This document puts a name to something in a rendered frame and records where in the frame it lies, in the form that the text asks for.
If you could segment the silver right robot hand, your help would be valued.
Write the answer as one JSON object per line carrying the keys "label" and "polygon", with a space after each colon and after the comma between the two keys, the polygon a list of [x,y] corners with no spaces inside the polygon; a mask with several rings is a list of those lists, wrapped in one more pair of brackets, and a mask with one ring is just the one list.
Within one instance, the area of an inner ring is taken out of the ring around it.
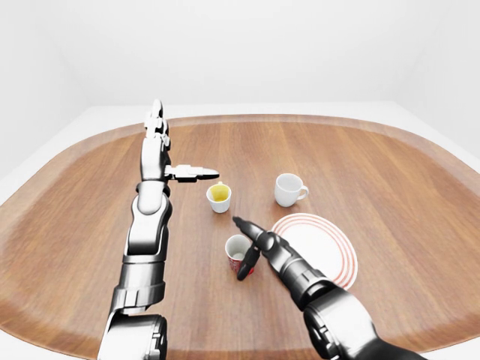
{"label": "silver right robot hand", "polygon": [[241,261],[237,279],[243,281],[263,255],[282,282],[294,281],[305,269],[312,269],[290,243],[277,233],[265,230],[239,216],[232,217],[235,225],[251,240],[251,245]]}

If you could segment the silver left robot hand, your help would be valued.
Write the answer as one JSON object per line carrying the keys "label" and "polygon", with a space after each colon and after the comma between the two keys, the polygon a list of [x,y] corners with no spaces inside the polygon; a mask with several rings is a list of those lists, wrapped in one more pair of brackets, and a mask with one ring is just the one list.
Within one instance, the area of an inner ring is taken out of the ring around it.
{"label": "silver left robot hand", "polygon": [[164,118],[164,107],[159,99],[154,100],[150,112],[145,117],[144,125],[145,138],[142,142],[140,161],[143,181],[196,182],[220,177],[220,173],[214,169],[187,164],[172,165],[169,154],[172,145],[170,126]]}

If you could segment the red mug with white inside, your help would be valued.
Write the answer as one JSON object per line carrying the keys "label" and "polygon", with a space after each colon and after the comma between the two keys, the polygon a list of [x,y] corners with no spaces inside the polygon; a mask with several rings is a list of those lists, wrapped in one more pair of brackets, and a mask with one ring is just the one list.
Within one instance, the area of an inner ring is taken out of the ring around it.
{"label": "red mug with white inside", "polygon": [[227,239],[225,252],[228,258],[229,267],[237,274],[245,254],[251,246],[250,240],[244,235],[233,235]]}

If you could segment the white plate with red rings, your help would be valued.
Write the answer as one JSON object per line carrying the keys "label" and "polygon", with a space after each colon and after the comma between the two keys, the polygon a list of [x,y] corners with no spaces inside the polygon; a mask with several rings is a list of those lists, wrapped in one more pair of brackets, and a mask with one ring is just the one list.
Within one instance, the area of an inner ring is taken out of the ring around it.
{"label": "white plate with red rings", "polygon": [[356,251],[347,236],[329,220],[315,214],[289,214],[271,230],[339,287],[348,290],[355,283],[359,270]]}

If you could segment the white cup with yellow inside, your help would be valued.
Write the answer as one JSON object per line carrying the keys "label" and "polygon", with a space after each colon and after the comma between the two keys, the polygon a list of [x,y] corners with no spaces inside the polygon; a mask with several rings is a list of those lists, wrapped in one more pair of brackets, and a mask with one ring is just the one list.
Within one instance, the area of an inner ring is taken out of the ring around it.
{"label": "white cup with yellow inside", "polygon": [[218,214],[227,212],[230,207],[232,191],[230,187],[219,181],[212,185],[206,191],[206,197],[210,203],[211,209]]}

